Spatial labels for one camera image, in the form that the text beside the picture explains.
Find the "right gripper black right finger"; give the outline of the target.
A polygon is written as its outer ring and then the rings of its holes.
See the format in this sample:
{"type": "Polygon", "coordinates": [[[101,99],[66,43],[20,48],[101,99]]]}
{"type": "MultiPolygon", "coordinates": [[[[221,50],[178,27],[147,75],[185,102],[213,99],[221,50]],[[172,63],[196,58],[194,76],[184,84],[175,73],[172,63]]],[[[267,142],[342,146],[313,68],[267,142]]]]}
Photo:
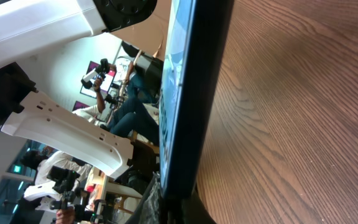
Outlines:
{"type": "Polygon", "coordinates": [[[185,199],[169,200],[167,204],[168,224],[216,224],[202,203],[197,187],[185,199]]]}

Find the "Samsung Galaxy smartphone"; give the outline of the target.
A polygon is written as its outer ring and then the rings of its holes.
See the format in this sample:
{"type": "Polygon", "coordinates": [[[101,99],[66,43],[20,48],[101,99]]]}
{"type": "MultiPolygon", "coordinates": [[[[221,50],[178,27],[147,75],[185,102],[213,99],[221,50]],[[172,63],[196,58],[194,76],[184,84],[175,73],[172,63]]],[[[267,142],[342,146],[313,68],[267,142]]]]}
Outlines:
{"type": "Polygon", "coordinates": [[[164,199],[187,198],[195,186],[233,5],[172,2],[159,104],[164,199]]]}

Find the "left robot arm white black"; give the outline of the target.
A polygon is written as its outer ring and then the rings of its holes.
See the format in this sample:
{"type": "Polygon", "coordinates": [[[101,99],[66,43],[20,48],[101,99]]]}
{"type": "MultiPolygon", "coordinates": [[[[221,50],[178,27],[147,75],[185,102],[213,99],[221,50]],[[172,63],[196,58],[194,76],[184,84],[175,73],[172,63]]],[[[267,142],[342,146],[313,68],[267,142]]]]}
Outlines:
{"type": "Polygon", "coordinates": [[[44,143],[118,178],[135,165],[130,140],[61,107],[19,59],[149,18],[155,1],[5,1],[0,4],[0,132],[44,143]]]}

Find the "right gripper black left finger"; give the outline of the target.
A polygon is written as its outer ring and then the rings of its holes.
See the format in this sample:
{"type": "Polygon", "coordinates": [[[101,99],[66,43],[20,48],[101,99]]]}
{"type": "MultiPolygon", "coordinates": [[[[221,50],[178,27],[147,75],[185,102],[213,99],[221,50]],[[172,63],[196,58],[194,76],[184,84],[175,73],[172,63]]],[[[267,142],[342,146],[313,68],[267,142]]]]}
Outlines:
{"type": "Polygon", "coordinates": [[[126,224],[161,224],[163,223],[162,206],[160,178],[153,177],[134,214],[126,224]]]}

